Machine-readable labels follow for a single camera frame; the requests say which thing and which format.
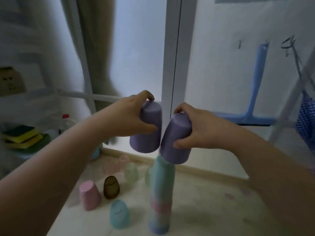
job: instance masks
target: finger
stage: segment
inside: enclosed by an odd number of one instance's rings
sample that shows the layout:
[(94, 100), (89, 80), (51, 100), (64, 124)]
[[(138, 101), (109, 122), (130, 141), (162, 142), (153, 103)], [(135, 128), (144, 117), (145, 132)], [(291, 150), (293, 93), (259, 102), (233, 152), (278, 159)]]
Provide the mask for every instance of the finger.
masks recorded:
[(178, 149), (188, 149), (196, 146), (195, 137), (190, 135), (187, 138), (179, 139), (173, 143), (173, 147)]
[(149, 99), (150, 101), (154, 101), (154, 96), (152, 93), (150, 93), (149, 91), (147, 90), (143, 90), (142, 92), (140, 92), (139, 94), (137, 94), (136, 96), (136, 100), (139, 104), (142, 104), (147, 100)]
[(154, 124), (147, 124), (145, 122), (142, 122), (140, 119), (138, 122), (138, 126), (139, 133), (142, 134), (152, 134), (157, 131), (157, 126), (155, 126)]
[(193, 111), (195, 110), (195, 108), (191, 105), (189, 105), (188, 103), (181, 103), (175, 110), (174, 110), (174, 114), (176, 113), (180, 113), (180, 112), (184, 112), (188, 115), (188, 117), (190, 117), (190, 115), (193, 113)]

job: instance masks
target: blue squeegee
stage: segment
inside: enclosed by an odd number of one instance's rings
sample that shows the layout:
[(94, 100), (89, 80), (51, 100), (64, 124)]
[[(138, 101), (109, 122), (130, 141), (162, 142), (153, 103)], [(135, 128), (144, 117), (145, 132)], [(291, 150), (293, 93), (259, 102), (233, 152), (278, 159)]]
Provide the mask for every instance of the blue squeegee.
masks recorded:
[(268, 47), (269, 47), (269, 43), (266, 43), (266, 44), (260, 45), (258, 48), (257, 60), (256, 60), (256, 65), (255, 65), (255, 71), (254, 71), (254, 79), (253, 79), (253, 90), (252, 90), (252, 95), (250, 98), (250, 104), (247, 108), (246, 113), (240, 114), (240, 115), (218, 114), (219, 117), (227, 119), (241, 126), (269, 127), (275, 123), (276, 119), (274, 118), (255, 117), (253, 115), (258, 91), (260, 88), (260, 84), (262, 82), (262, 76), (264, 75)]

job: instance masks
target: forearm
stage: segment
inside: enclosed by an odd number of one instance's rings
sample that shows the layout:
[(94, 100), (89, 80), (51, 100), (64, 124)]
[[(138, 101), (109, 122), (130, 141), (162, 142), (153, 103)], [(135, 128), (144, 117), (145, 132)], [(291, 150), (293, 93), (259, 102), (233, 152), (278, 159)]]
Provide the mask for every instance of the forearm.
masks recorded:
[(45, 235), (89, 157), (102, 142), (92, 116), (64, 132), (0, 181), (1, 235)]
[(289, 156), (244, 128), (235, 139), (233, 153), (275, 215), (289, 226), (314, 233), (314, 177)]

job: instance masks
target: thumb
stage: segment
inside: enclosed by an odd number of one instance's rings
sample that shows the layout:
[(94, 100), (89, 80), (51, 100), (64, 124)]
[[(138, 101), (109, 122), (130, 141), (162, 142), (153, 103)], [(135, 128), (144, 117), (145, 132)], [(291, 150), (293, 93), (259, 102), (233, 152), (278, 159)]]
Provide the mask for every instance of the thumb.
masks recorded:
[(195, 138), (192, 135), (184, 139), (179, 139), (173, 143), (173, 147), (178, 149), (193, 148), (195, 145)]
[(157, 130), (157, 126), (155, 126), (154, 124), (147, 124), (145, 122), (142, 122), (141, 120), (139, 122), (139, 125), (140, 132), (144, 134), (152, 134)]

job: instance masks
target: stack of sponges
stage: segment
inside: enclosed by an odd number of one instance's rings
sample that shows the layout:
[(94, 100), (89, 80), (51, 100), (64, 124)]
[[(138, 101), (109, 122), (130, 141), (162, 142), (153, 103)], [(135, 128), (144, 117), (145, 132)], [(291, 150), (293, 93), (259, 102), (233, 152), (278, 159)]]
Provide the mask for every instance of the stack of sponges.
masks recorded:
[(48, 134), (42, 135), (36, 128), (25, 125), (4, 132), (2, 138), (8, 148), (26, 154), (35, 153), (50, 142)]

